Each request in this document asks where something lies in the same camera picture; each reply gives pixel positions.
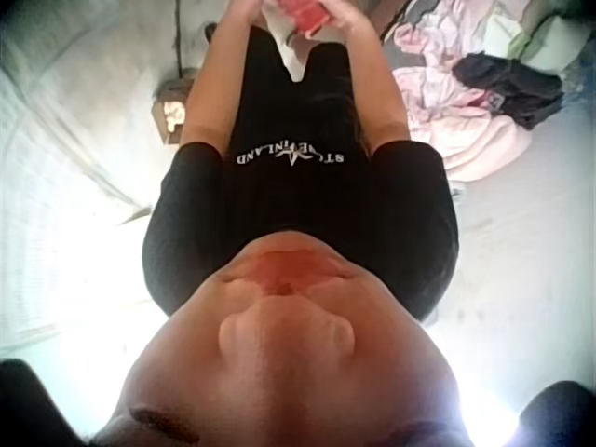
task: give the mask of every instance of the mouth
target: mouth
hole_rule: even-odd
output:
[[[267,251],[234,264],[223,274],[223,281],[242,279],[257,284],[264,295],[287,296],[333,279],[355,276],[347,261],[326,251]]]

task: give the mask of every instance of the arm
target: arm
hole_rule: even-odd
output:
[[[347,0],[320,0],[344,32],[356,109],[372,153],[387,142],[410,140],[408,115],[368,19]]]
[[[210,43],[186,104],[181,147],[205,142],[223,156],[236,122],[251,23],[263,0],[234,0]]]

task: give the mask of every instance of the nose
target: nose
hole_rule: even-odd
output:
[[[260,299],[220,328],[225,359],[251,369],[261,365],[269,373],[292,366],[332,373],[353,354],[354,345],[347,319],[295,295]]]

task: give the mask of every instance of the logo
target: logo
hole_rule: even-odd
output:
[[[239,165],[248,165],[263,155],[275,156],[275,158],[288,156],[290,166],[292,167],[296,165],[298,160],[317,161],[318,163],[323,163],[325,165],[345,162],[343,154],[328,153],[327,155],[323,155],[315,149],[312,144],[307,142],[290,143],[287,140],[252,149],[250,152],[238,156],[236,162]]]

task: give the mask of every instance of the black clothing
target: black clothing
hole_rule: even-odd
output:
[[[433,310],[458,253],[442,159],[419,142],[369,159],[352,111],[343,46],[314,48],[294,84],[269,34],[252,32],[225,159],[204,143],[181,148],[149,225],[145,278],[166,313],[246,244],[284,230],[373,272],[414,317]]]
[[[505,98],[500,112],[532,130],[562,109],[562,81],[519,61],[470,54],[454,67],[455,77],[470,88],[490,90]]]

